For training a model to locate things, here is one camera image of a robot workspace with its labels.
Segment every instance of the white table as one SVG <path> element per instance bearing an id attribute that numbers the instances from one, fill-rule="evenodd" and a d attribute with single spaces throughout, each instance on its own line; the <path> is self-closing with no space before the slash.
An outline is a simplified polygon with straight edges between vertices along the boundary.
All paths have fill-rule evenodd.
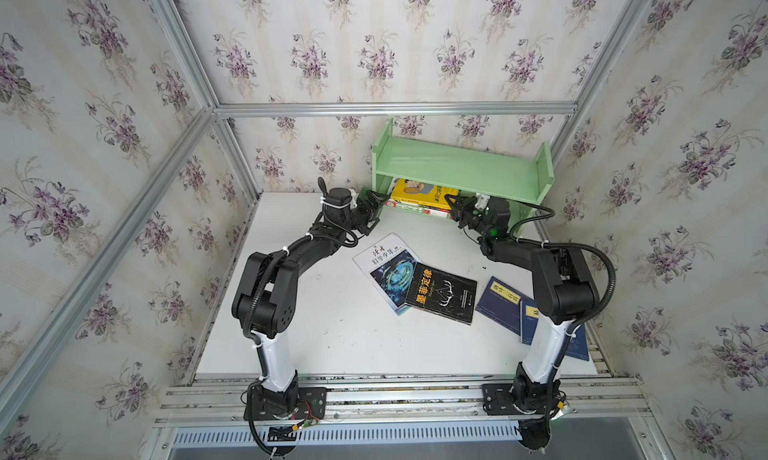
<path id="1" fill-rule="evenodd" d="M 245 238 L 232 281 L 206 344 L 197 378 L 245 378 L 259 374 L 251 340 L 243 337 L 230 308 L 248 255 L 279 250 L 302 236 L 320 212 L 319 194 L 263 194 Z M 532 296 L 531 273 L 486 259 L 455 222 L 384 207 L 381 222 L 355 248 L 341 248 L 299 279 L 296 314 L 286 331 L 293 362 L 302 375 L 514 374 L 529 346 L 475 312 L 465 325 L 411 308 L 398 316 L 352 258 L 395 233 L 422 262 L 478 283 L 491 276 Z M 528 238 L 538 238 L 533 226 Z M 565 357 L 564 376 L 595 376 L 592 361 Z"/>

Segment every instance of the floral wallpaper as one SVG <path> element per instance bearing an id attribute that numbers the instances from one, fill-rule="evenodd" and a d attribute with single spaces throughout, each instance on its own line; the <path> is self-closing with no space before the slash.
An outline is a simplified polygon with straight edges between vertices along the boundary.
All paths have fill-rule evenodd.
<path id="1" fill-rule="evenodd" d="M 680 460 L 768 451 L 767 5 L 650 0 L 547 198 L 617 266 L 600 339 Z"/>
<path id="2" fill-rule="evenodd" d="M 2 380 L 199 106 L 146 0 L 0 0 L 0 25 Z M 246 208 L 206 136 L 0 458 L 137 455 L 159 392 L 187 381 Z"/>
<path id="3" fill-rule="evenodd" d="M 265 103 L 270 97 L 569 100 L 625 1 L 177 0 L 177 5 L 219 99 Z M 658 3 L 655 28 L 669 21 L 668 12 L 687 9 L 688 0 Z"/>
<path id="4" fill-rule="evenodd" d="M 311 192 L 317 177 L 328 187 L 360 191 L 371 183 L 371 148 L 388 118 L 238 118 L 231 120 L 258 187 Z M 494 154 L 533 158 L 551 142 L 562 115 L 394 117 L 394 135 Z"/>

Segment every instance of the book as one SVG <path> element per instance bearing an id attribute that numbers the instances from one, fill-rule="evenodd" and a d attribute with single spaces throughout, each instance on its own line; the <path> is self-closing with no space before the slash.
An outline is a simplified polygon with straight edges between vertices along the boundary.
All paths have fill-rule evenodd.
<path id="1" fill-rule="evenodd" d="M 504 326 L 504 328 L 520 335 L 521 299 L 532 301 L 529 296 L 518 292 L 495 276 L 492 276 L 485 287 L 485 291 L 480 296 L 475 310 Z"/>
<path id="2" fill-rule="evenodd" d="M 418 257 L 398 235 L 385 236 L 380 242 L 356 255 L 354 261 L 395 313 L 401 315 L 408 310 L 406 294 Z"/>
<path id="3" fill-rule="evenodd" d="M 477 288 L 474 280 L 417 263 L 406 304 L 471 325 Z"/>
<path id="4" fill-rule="evenodd" d="M 406 202 L 398 202 L 391 198 L 384 204 L 393 208 L 399 208 L 400 210 L 408 210 L 409 212 L 416 212 L 418 214 L 424 214 L 429 216 L 439 216 L 440 218 L 451 218 L 451 212 L 440 210 L 438 208 L 430 208 L 429 206 L 408 204 Z"/>
<path id="5" fill-rule="evenodd" d="M 536 302 L 531 299 L 520 301 L 520 337 L 525 345 L 531 345 L 533 342 L 533 334 L 536 332 L 536 325 L 538 324 L 538 315 Z M 583 327 L 576 330 L 576 337 L 571 339 L 565 355 L 575 359 L 589 360 L 587 334 L 584 332 Z"/>
<path id="6" fill-rule="evenodd" d="M 395 184 L 392 195 L 389 197 L 398 202 L 407 204 L 430 206 L 440 210 L 451 211 L 451 207 L 446 202 L 446 195 L 456 195 L 456 188 L 448 188 L 427 184 L 425 182 L 416 182 L 412 180 L 399 179 Z"/>

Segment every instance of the dark blue book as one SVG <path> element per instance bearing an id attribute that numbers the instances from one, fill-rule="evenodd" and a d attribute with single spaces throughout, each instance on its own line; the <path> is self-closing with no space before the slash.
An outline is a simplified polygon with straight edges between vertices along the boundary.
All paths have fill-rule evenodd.
<path id="1" fill-rule="evenodd" d="M 520 299 L 523 298 L 530 300 L 492 276 L 475 310 L 520 335 Z"/>
<path id="2" fill-rule="evenodd" d="M 525 297 L 520 301 L 520 312 L 520 330 L 522 331 L 520 337 L 522 337 L 525 345 L 531 345 L 533 342 L 533 334 L 536 332 L 536 324 L 538 324 L 538 309 L 536 308 L 536 302 Z M 583 326 L 576 330 L 576 337 L 571 339 L 571 343 L 568 344 L 568 350 L 565 352 L 565 355 L 575 359 L 589 360 L 587 334 L 584 332 Z"/>

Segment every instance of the green shelf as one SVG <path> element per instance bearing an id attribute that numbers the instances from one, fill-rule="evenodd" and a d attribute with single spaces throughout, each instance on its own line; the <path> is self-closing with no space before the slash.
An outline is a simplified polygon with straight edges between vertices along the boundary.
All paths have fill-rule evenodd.
<path id="1" fill-rule="evenodd" d="M 486 194 L 540 205 L 554 183 L 552 153 L 543 142 L 532 160 L 449 147 L 392 135 L 392 119 L 373 145 L 373 189 L 386 193 L 392 178 L 450 186 L 462 194 Z M 510 204 L 511 221 L 531 214 Z"/>

